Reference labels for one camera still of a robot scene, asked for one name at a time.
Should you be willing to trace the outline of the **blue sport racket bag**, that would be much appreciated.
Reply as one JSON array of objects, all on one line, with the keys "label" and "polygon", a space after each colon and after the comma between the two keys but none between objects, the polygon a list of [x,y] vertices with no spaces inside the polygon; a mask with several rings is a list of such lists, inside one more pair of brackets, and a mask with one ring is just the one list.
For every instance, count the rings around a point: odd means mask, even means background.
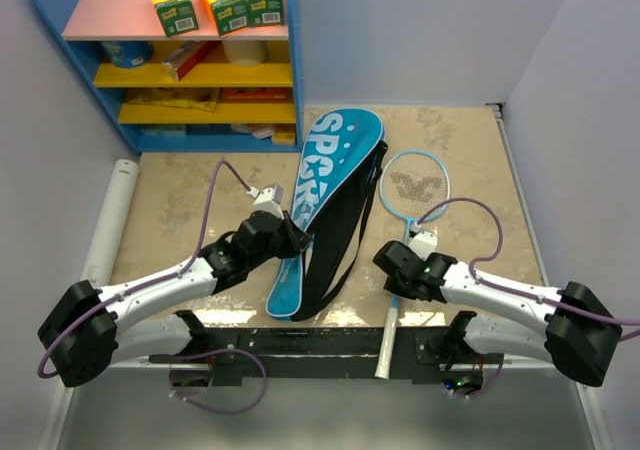
[{"label": "blue sport racket bag", "polygon": [[381,118],[362,108],[335,109],[311,125],[291,205],[294,224],[311,242],[280,263],[266,302],[270,317],[309,320],[342,291],[356,261],[338,270],[351,241],[364,239],[388,150],[384,138]]}]

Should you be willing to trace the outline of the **blue badminton racket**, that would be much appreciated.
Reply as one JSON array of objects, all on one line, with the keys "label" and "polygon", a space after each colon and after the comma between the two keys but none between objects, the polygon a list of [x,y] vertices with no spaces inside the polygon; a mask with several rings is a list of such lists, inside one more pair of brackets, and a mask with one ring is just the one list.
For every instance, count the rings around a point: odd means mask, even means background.
[{"label": "blue badminton racket", "polygon": [[[451,194],[449,174],[435,155],[417,149],[402,151],[386,164],[379,181],[379,195],[385,209],[405,221],[403,242],[409,241],[417,221]],[[382,344],[374,376],[389,379],[398,326],[400,299],[391,297],[383,329]]]}]

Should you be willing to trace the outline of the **white shuttlecock tube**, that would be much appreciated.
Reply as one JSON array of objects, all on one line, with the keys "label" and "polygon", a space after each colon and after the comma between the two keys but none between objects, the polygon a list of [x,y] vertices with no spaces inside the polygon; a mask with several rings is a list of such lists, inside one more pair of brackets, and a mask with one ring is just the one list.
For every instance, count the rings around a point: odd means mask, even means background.
[{"label": "white shuttlecock tube", "polygon": [[81,272],[94,287],[110,282],[138,175],[137,163],[116,161]]}]

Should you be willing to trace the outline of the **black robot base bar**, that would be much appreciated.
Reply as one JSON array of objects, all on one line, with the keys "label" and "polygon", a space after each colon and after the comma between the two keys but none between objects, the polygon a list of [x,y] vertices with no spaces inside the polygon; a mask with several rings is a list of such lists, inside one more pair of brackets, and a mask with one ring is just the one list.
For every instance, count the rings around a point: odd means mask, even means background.
[{"label": "black robot base bar", "polygon": [[[414,384],[441,383],[450,364],[458,376],[478,357],[455,358],[436,352],[445,327],[402,327],[396,331],[390,377]],[[383,329],[380,327],[209,328],[208,342],[182,352],[184,356],[211,350],[244,350],[256,356],[271,379],[372,379]]]}]

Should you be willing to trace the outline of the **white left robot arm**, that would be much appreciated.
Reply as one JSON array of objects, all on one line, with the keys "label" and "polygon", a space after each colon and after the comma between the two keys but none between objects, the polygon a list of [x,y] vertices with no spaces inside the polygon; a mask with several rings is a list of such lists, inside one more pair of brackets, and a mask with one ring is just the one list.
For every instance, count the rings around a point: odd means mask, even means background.
[{"label": "white left robot arm", "polygon": [[84,385],[115,362],[125,331],[172,306],[230,289],[272,258],[297,257],[311,241],[289,214],[255,211],[237,230],[164,271],[101,288],[76,282],[37,331],[45,348],[38,376],[58,376],[67,388]]}]

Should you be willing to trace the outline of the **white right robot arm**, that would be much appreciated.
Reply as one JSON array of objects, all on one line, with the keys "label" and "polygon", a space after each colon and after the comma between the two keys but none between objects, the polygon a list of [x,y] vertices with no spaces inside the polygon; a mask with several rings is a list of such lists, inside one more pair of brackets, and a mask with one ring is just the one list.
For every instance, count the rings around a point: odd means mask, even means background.
[{"label": "white right robot arm", "polygon": [[603,384],[622,328],[589,287],[531,286],[472,273],[452,256],[423,257],[399,241],[384,244],[373,262],[386,276],[386,290],[398,297],[463,306],[426,345],[447,365],[510,354],[550,363],[586,386]]}]

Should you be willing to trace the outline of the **silver orange snack pack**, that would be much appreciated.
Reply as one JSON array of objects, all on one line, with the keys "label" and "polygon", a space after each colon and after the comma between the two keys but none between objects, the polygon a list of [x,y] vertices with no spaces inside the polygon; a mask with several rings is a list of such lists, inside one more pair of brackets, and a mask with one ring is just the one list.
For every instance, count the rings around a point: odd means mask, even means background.
[{"label": "silver orange snack pack", "polygon": [[206,56],[207,52],[208,44],[204,41],[184,43],[171,51],[162,61],[164,75],[173,81],[180,81]]}]

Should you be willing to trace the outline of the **yellow white small packs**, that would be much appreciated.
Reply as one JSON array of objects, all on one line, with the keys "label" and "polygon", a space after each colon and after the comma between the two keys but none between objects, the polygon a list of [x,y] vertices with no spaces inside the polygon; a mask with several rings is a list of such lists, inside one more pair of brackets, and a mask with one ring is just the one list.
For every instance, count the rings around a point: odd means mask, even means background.
[{"label": "yellow white small packs", "polygon": [[233,132],[248,134],[258,140],[270,140],[275,145],[292,146],[296,143],[296,127],[293,124],[238,124],[230,125]]}]

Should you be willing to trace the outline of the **red flat box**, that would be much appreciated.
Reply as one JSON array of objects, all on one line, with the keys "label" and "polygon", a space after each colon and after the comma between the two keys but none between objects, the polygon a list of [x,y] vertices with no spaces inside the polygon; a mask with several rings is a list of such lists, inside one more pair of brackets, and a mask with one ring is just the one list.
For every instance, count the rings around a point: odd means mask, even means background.
[{"label": "red flat box", "polygon": [[287,98],[287,90],[275,87],[224,87],[221,98],[228,101],[279,101]]}]

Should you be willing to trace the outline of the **blue green bottom boxes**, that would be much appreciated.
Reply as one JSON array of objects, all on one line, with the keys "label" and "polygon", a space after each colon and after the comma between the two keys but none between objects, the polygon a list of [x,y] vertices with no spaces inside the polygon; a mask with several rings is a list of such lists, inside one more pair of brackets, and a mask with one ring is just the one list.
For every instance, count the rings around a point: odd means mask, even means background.
[{"label": "blue green bottom boxes", "polygon": [[187,134],[185,124],[137,124],[132,128],[141,135],[150,137],[182,138]]}]

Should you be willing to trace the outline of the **yellow snack bags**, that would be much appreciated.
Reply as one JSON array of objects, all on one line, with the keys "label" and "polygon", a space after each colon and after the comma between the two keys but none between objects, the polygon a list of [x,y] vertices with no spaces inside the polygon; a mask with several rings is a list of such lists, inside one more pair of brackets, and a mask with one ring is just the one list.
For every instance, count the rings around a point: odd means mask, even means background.
[{"label": "yellow snack bags", "polygon": [[197,109],[213,112],[217,107],[218,88],[133,88],[126,103],[169,108]]}]

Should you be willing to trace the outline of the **blue shelf unit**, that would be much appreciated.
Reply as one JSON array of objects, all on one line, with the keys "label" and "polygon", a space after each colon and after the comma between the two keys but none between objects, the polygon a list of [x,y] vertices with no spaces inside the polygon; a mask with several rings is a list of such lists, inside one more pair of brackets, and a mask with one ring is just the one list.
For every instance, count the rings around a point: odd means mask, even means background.
[{"label": "blue shelf unit", "polygon": [[291,0],[34,0],[136,153],[296,152]]}]

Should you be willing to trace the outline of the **orange green box middle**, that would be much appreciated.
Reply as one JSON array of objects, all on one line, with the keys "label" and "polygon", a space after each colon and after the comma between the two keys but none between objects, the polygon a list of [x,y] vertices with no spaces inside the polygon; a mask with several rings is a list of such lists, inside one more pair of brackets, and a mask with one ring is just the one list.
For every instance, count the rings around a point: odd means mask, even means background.
[{"label": "orange green box middle", "polygon": [[249,27],[249,10],[246,0],[198,0],[207,17],[221,37]]}]

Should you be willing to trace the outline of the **blue round can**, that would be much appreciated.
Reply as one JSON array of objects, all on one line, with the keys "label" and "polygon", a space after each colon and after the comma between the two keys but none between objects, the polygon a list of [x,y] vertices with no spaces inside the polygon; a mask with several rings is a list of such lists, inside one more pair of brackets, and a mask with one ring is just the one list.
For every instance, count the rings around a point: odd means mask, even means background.
[{"label": "blue round can", "polygon": [[101,47],[113,65],[123,69],[138,68],[153,56],[148,41],[102,41]]}]

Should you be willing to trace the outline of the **orange green box left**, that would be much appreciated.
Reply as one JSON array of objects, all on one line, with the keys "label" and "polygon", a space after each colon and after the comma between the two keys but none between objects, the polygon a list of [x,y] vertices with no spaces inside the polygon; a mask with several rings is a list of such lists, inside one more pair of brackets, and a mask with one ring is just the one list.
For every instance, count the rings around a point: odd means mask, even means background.
[{"label": "orange green box left", "polygon": [[192,0],[151,0],[166,37],[199,29]]}]

